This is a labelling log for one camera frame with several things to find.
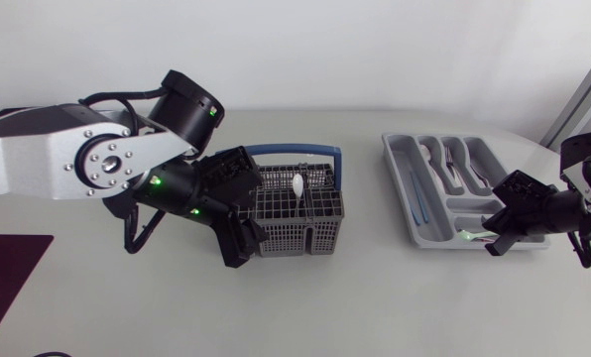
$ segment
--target dishwasher cutlery basket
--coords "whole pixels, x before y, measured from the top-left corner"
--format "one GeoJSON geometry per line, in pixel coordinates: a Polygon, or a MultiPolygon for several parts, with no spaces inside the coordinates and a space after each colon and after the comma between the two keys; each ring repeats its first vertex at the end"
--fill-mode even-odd
{"type": "Polygon", "coordinates": [[[344,217],[342,154],[339,148],[312,144],[268,144],[245,147],[249,155],[315,154],[333,157],[330,164],[259,166],[262,183],[252,192],[251,208],[239,209],[241,219],[253,218],[268,239],[260,243],[263,257],[332,254],[344,217]],[[297,206],[295,174],[304,181],[297,206]]]}

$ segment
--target table surface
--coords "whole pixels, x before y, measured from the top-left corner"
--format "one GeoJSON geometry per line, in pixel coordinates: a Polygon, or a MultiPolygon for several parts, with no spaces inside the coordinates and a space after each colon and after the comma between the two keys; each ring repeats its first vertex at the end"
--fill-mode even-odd
{"type": "Polygon", "coordinates": [[[0,233],[56,237],[0,324],[0,356],[591,354],[591,269],[565,236],[503,257],[418,249],[383,157],[385,132],[478,135],[508,171],[564,186],[556,153],[435,113],[228,113],[206,154],[284,142],[342,149],[335,253],[256,257],[234,270],[208,227],[168,215],[129,255],[122,222],[101,200],[0,196],[0,233]]]}

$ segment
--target black cable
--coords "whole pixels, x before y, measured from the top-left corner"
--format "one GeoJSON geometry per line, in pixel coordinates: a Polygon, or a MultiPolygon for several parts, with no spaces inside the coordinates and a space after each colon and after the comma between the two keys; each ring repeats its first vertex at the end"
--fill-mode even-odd
{"type": "Polygon", "coordinates": [[[80,99],[79,102],[84,105],[93,105],[105,100],[139,100],[139,99],[153,99],[160,96],[164,96],[168,93],[168,90],[164,87],[159,89],[145,91],[145,92],[101,92],[87,96],[84,99],[80,99]]]}
{"type": "Polygon", "coordinates": [[[166,213],[164,211],[158,210],[150,219],[148,225],[144,227],[141,234],[139,234],[139,237],[135,239],[137,221],[139,220],[139,207],[135,205],[128,218],[124,219],[124,248],[126,251],[130,254],[139,252],[165,215],[166,213]]]}
{"type": "Polygon", "coordinates": [[[45,352],[34,357],[70,357],[64,352],[45,352]]]}
{"type": "Polygon", "coordinates": [[[574,232],[568,232],[567,235],[569,236],[569,241],[571,241],[571,244],[573,245],[573,251],[580,259],[580,263],[582,263],[582,267],[591,268],[591,241],[580,237],[580,246],[574,232]]]}
{"type": "Polygon", "coordinates": [[[128,110],[128,113],[130,113],[130,119],[131,119],[132,124],[133,124],[133,128],[132,128],[132,131],[130,133],[130,136],[137,136],[137,135],[139,135],[139,116],[137,115],[137,112],[135,111],[135,108],[126,99],[117,99],[117,101],[119,101],[120,103],[124,104],[124,106],[126,107],[126,110],[128,110]]]}

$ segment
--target spoon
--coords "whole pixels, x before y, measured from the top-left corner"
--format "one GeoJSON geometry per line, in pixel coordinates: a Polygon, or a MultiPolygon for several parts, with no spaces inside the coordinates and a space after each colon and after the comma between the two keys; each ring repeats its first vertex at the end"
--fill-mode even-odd
{"type": "Polygon", "coordinates": [[[302,197],[302,192],[304,191],[304,180],[300,174],[294,175],[294,180],[292,181],[292,186],[294,188],[295,197],[297,197],[297,201],[295,202],[295,217],[298,216],[298,207],[299,207],[299,200],[302,197]]]}
{"type": "Polygon", "coordinates": [[[430,149],[424,144],[419,145],[418,148],[421,151],[421,155],[423,156],[423,158],[427,161],[427,163],[428,163],[427,166],[430,168],[432,176],[435,179],[438,179],[438,183],[439,183],[439,186],[441,187],[441,191],[443,191],[443,193],[445,193],[445,185],[443,185],[443,181],[441,180],[441,177],[436,174],[436,171],[432,167],[432,154],[430,153],[430,149]]]}
{"type": "Polygon", "coordinates": [[[493,237],[493,236],[497,236],[498,235],[498,234],[496,234],[494,232],[471,233],[471,232],[468,232],[468,231],[466,231],[464,229],[461,229],[456,234],[459,237],[461,237],[463,240],[466,240],[468,242],[471,242],[471,241],[473,241],[475,239],[479,239],[480,240],[481,238],[493,237]]]}

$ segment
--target cutlery tray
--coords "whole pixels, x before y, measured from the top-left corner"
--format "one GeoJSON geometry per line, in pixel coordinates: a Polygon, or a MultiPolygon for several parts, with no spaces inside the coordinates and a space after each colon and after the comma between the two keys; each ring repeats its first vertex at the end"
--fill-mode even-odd
{"type": "MultiPolygon", "coordinates": [[[[485,141],[472,136],[391,133],[384,134],[382,140],[403,214],[417,245],[420,248],[485,249],[487,241],[467,241],[457,235],[459,230],[486,231],[482,218],[489,218],[504,207],[492,187],[508,172],[485,141]],[[421,152],[421,146],[429,150],[430,160],[424,156],[425,150],[421,152]],[[451,153],[450,166],[454,175],[446,163],[446,148],[451,153]],[[490,187],[483,184],[474,170],[490,187]],[[456,173],[462,185],[458,184],[456,173]]],[[[548,239],[540,235],[526,237],[512,249],[548,246],[548,239]]]]}

